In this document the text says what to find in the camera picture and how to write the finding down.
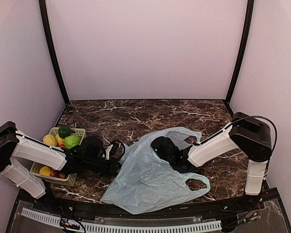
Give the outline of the yellow bumpy fruit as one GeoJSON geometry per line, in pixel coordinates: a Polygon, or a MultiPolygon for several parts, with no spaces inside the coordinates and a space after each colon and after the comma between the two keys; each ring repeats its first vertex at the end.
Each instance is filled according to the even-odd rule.
{"type": "Polygon", "coordinates": [[[47,134],[43,137],[43,143],[53,147],[56,147],[58,145],[56,137],[51,134],[47,134]]]}

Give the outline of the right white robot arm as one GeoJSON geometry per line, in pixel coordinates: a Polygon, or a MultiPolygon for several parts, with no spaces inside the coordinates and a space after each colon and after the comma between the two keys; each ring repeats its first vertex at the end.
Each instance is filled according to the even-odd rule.
{"type": "Polygon", "coordinates": [[[242,112],[233,115],[231,123],[207,139],[180,149],[170,137],[154,139],[151,147],[158,157],[180,173],[187,173],[231,150],[241,149],[248,158],[244,195],[238,199],[238,207],[249,210],[257,202],[267,174],[270,158],[277,144],[277,136],[271,136],[275,124],[264,116],[249,116],[242,112]]]}

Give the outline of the green fruit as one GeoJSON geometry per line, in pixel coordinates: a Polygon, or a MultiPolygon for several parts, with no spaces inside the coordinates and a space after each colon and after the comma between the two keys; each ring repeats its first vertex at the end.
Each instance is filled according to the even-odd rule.
{"type": "Polygon", "coordinates": [[[65,145],[65,148],[66,149],[71,149],[77,145],[80,144],[80,138],[75,135],[75,134],[72,134],[70,136],[67,136],[65,139],[64,139],[64,145],[65,145]]]}

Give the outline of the dark green avocado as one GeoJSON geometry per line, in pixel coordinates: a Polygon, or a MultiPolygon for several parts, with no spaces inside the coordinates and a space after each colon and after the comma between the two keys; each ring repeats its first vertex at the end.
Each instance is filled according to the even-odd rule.
{"type": "Polygon", "coordinates": [[[60,138],[65,139],[72,134],[71,129],[68,126],[61,126],[58,129],[58,135],[60,138]]]}

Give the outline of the light blue plastic bag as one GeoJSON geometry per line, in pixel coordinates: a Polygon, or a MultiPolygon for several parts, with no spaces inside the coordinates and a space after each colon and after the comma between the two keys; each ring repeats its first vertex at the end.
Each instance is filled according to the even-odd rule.
{"type": "Polygon", "coordinates": [[[199,141],[201,132],[185,127],[172,127],[148,133],[130,146],[121,158],[121,169],[100,199],[103,203],[120,206],[167,206],[182,204],[206,195],[211,190],[206,176],[179,173],[154,152],[154,139],[170,137],[176,146],[189,146],[185,139],[194,136],[199,141]]]}

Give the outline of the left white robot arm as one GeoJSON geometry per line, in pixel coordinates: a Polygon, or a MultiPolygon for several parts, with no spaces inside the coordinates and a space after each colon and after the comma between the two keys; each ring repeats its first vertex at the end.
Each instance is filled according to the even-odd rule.
{"type": "Polygon", "coordinates": [[[87,137],[84,129],[68,126],[52,128],[39,141],[8,121],[0,126],[0,175],[54,212],[59,202],[48,193],[45,181],[66,181],[85,170],[115,176],[121,168],[115,157],[119,148],[125,149],[119,140],[104,147],[98,137],[87,137]]]}

